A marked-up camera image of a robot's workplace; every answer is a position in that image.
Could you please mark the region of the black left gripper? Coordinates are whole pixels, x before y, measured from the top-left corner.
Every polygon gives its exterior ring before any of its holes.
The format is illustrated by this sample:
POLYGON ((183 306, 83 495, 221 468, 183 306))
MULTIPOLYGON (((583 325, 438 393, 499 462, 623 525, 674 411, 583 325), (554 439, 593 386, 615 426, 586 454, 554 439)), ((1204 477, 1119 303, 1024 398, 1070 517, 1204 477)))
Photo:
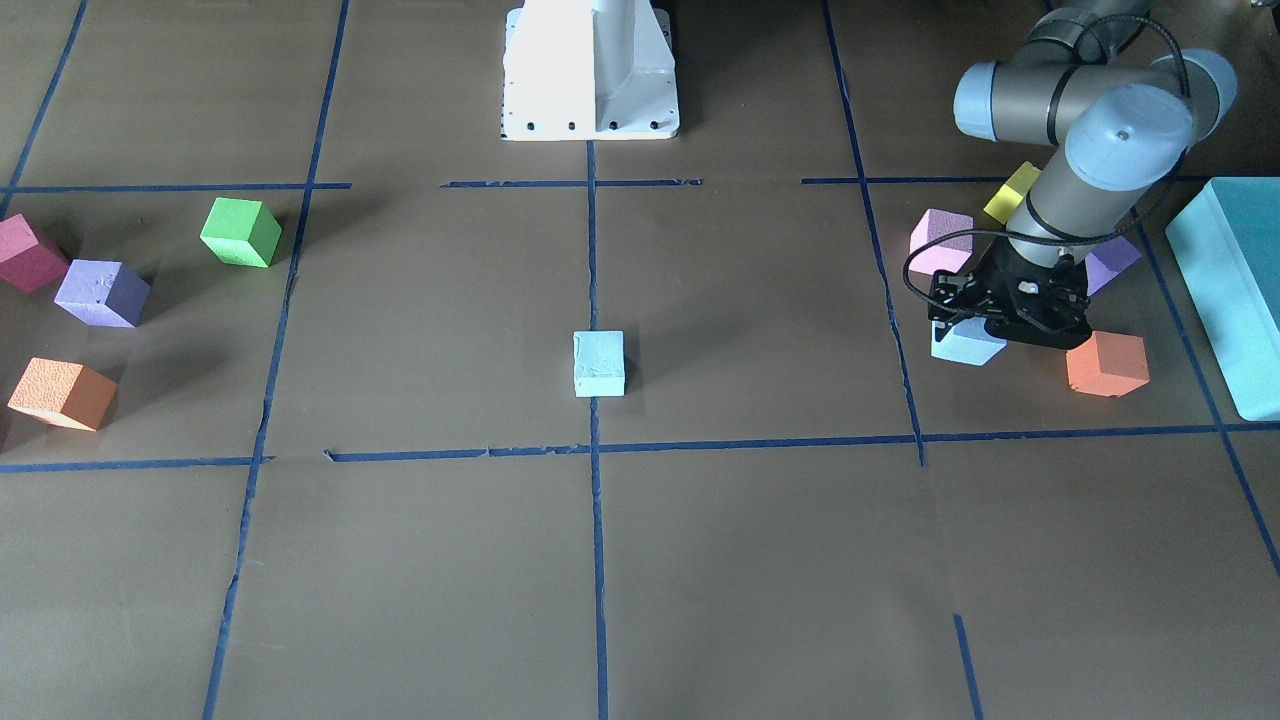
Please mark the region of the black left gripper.
POLYGON ((1048 266, 1028 261, 1011 240, 996 240, 972 272, 938 270, 929 290, 929 319, 951 331, 977 319, 997 340, 1071 350, 1093 333, 1083 256, 1050 247, 1048 266))

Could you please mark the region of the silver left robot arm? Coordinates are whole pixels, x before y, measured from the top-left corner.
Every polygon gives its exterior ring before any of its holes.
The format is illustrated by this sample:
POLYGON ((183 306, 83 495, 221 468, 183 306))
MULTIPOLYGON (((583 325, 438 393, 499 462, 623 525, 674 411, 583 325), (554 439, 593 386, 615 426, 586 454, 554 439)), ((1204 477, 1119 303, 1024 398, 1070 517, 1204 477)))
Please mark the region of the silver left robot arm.
POLYGON ((991 142, 1055 152, 973 269, 934 272, 932 334, 963 325, 997 341, 1071 350, 1092 334, 1087 256, 1170 181, 1239 94, 1221 54, 1181 47, 1148 1, 1065 1, 1005 63, 965 70, 954 119, 991 142))

